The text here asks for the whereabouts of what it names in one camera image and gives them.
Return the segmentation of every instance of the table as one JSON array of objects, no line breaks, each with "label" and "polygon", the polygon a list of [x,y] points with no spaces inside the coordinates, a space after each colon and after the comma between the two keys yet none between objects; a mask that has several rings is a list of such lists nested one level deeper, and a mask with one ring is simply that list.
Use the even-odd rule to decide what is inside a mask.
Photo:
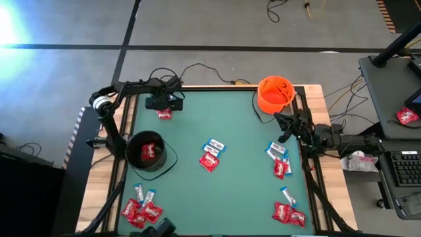
[{"label": "table", "polygon": [[[305,95],[307,97],[307,105],[312,111],[312,117],[314,123],[326,123],[329,124],[329,116],[326,109],[326,104],[323,98],[322,88],[320,85],[298,85],[302,86],[305,89]],[[125,132],[129,133],[130,130],[133,130],[132,126],[132,115],[135,113],[135,100],[131,99],[129,102],[128,116],[126,121]],[[122,112],[124,107],[121,106],[115,114],[116,122],[122,122]],[[105,149],[98,149],[95,151],[93,162],[107,155],[108,151]],[[107,192],[109,189],[109,180],[111,176],[111,168],[114,163],[113,158],[107,159],[96,164],[88,178],[86,192],[84,196],[84,201],[80,211],[80,217],[78,221],[77,230],[84,229],[94,216],[98,213],[102,205],[104,204]],[[355,218],[353,215],[353,210],[351,202],[349,200],[349,194],[347,191],[345,179],[343,177],[343,172],[341,170],[341,165],[338,159],[331,157],[322,157],[320,159],[320,166],[323,173],[323,179],[325,183],[326,193],[331,201],[332,205],[335,207],[337,212],[345,219],[345,221],[353,228],[357,228]],[[121,174],[123,165],[119,167],[119,174]],[[318,218],[320,219],[320,228],[326,229],[327,224],[324,221],[324,210],[321,207],[321,204],[317,201],[317,212]],[[112,212],[116,213],[118,209],[118,200],[113,205]],[[116,215],[110,215],[109,223],[115,223]]]}]

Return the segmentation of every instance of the red snack packet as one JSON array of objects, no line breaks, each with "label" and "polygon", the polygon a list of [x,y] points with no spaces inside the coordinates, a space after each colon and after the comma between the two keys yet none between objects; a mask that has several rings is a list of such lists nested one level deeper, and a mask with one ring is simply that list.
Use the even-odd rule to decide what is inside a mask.
[{"label": "red snack packet", "polygon": [[142,146],[142,160],[150,160],[155,158],[155,144],[145,144]]},{"label": "red snack packet", "polygon": [[134,227],[145,228],[146,218],[140,213],[136,213],[135,217],[132,220],[128,221]]},{"label": "red snack packet", "polygon": [[275,202],[275,212],[272,215],[272,218],[284,224],[287,224],[289,223],[290,217],[291,217],[291,206],[282,204],[278,201]]},{"label": "red snack packet", "polygon": [[280,179],[284,179],[285,173],[287,172],[288,165],[280,160],[275,160],[274,174]]},{"label": "red snack packet", "polygon": [[139,208],[140,208],[140,204],[136,200],[130,198],[127,201],[127,204],[125,208],[123,209],[123,211],[121,211],[121,215],[123,217],[127,217],[128,220],[133,220],[136,215],[136,211]]},{"label": "red snack packet", "polygon": [[212,172],[219,164],[219,159],[206,152],[202,158],[200,158],[199,163],[208,171]]},{"label": "red snack packet", "polygon": [[153,204],[152,201],[146,204],[146,206],[140,211],[140,215],[145,217],[148,221],[152,222],[153,224],[159,219],[162,215],[162,208],[157,207]]},{"label": "red snack packet", "polygon": [[170,108],[166,108],[163,111],[157,111],[159,119],[172,119],[172,111]]},{"label": "red snack packet", "polygon": [[420,118],[416,113],[406,107],[403,107],[400,111],[397,111],[396,116],[399,121],[401,121],[401,124],[407,124]]},{"label": "red snack packet", "polygon": [[289,218],[289,223],[296,224],[304,228],[305,227],[305,214],[293,208],[291,211],[291,216]]}]

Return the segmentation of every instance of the keyboard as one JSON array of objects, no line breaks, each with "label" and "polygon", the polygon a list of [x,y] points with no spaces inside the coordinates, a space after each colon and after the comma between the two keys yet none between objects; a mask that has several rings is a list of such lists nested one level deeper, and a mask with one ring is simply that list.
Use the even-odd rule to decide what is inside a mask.
[{"label": "keyboard", "polygon": [[421,153],[387,151],[386,159],[398,187],[421,187]]}]

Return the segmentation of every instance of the orange bucket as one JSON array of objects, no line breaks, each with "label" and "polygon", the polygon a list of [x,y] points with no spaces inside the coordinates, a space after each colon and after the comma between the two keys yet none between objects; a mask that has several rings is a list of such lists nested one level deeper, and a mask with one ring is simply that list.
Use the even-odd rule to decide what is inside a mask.
[{"label": "orange bucket", "polygon": [[281,76],[268,76],[257,87],[257,105],[268,114],[282,111],[295,96],[294,86]]}]

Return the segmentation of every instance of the concrete floor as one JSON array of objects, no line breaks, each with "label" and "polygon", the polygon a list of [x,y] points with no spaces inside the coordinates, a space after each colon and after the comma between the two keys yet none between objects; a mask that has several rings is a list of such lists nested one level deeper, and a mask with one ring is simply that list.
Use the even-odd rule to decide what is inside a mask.
[{"label": "concrete floor", "polygon": [[[131,45],[242,45],[282,47],[382,48],[398,35],[390,34],[374,0],[312,1],[314,20],[303,2],[291,0],[275,11],[279,24],[269,21],[266,1],[143,0]],[[0,43],[120,45],[134,0],[0,0]],[[0,132],[12,145],[37,142],[40,157],[61,164],[80,107],[89,95],[111,83],[119,50],[0,50]],[[263,53],[217,51],[128,51],[121,81],[148,77],[157,67],[178,74],[188,65],[216,67],[227,80],[252,83],[278,74],[294,84],[322,84],[324,93],[350,84],[360,74],[357,53]],[[189,69],[186,84],[222,84],[210,70]],[[341,93],[326,98],[330,106]],[[361,95],[369,97],[364,88]],[[349,96],[330,114],[342,112]],[[374,122],[371,100],[352,111]],[[345,133],[370,125],[346,117]],[[349,184],[359,228],[368,233],[417,236],[420,222],[397,220],[393,211],[377,209],[374,183]]]}]

